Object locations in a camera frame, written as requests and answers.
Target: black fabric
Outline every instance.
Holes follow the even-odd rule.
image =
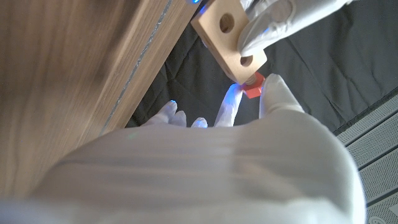
[[[304,110],[330,131],[388,97],[398,86],[398,1],[362,0],[344,6],[265,49],[265,77],[282,75]],[[127,127],[139,126],[169,100],[212,126],[233,82],[191,25],[184,30]],[[235,124],[258,118],[259,99],[243,96]]]

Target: gray mesh surface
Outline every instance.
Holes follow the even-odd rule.
[[[389,210],[389,207],[396,205],[398,203],[398,193],[391,195],[390,197],[381,200],[374,205],[368,207],[368,217],[366,223],[369,223],[369,218],[374,217],[375,219],[381,218],[386,224],[397,224],[398,217]]]
[[[347,149],[358,167],[398,145],[398,113],[375,127]]]
[[[374,111],[370,112],[364,118],[349,127],[346,131],[339,134],[337,138],[344,144],[351,143],[363,133],[372,129],[377,123],[391,116],[398,111],[398,95],[394,96]]]
[[[367,202],[398,188],[398,149],[365,167],[359,174]]]

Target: wooden surface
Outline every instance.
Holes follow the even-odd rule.
[[[196,7],[2,1],[0,195],[28,194],[65,154],[123,128]]]
[[[225,74],[239,84],[267,61],[263,50],[244,58],[238,52],[239,35],[248,23],[239,0],[210,0],[191,21]]]

